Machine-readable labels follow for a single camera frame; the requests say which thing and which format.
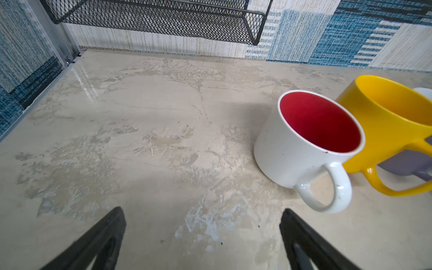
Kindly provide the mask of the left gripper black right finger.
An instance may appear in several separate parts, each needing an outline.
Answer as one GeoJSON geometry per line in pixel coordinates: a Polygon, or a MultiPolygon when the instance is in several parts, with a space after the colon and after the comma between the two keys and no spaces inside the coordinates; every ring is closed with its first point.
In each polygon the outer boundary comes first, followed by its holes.
{"type": "Polygon", "coordinates": [[[284,210],[279,228],[292,270],[359,269],[293,210],[284,210]]]}

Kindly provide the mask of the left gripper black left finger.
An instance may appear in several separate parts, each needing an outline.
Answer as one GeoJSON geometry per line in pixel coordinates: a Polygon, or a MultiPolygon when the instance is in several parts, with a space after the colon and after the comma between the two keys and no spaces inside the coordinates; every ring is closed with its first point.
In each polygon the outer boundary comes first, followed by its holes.
{"type": "Polygon", "coordinates": [[[47,263],[44,270],[113,270],[126,231],[121,207],[115,207],[65,251],[47,263]]]}

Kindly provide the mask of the white mug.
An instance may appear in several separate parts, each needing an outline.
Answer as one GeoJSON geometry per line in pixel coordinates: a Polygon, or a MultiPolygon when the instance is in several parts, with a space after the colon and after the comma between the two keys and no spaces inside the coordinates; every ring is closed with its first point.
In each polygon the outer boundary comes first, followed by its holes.
{"type": "Polygon", "coordinates": [[[283,93],[254,144],[260,170],[274,183],[297,190],[313,210],[333,214],[352,200],[352,185],[343,164],[361,152],[365,133],[358,120],[321,94],[293,90],[283,93]],[[312,182],[327,172],[334,187],[328,205],[312,193],[312,182]]]}

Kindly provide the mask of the purple mug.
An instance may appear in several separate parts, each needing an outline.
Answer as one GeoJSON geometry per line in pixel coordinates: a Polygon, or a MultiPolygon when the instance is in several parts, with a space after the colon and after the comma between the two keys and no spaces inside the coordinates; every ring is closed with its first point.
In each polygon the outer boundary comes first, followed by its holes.
{"type": "Polygon", "coordinates": [[[432,158],[418,151],[403,150],[380,163],[379,167],[399,176],[414,175],[426,182],[432,180],[432,158]]]}

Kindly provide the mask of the yellow mug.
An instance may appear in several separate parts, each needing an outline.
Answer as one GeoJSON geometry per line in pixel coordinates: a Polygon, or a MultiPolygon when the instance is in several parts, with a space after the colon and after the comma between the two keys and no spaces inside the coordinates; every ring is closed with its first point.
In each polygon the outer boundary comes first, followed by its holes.
{"type": "Polygon", "coordinates": [[[344,163],[347,173],[362,173],[371,186],[388,196],[429,192],[431,182],[395,191],[380,180],[376,166],[404,150],[432,154],[432,102],[413,89],[375,75],[357,77],[336,99],[362,126],[366,144],[344,163]]]}

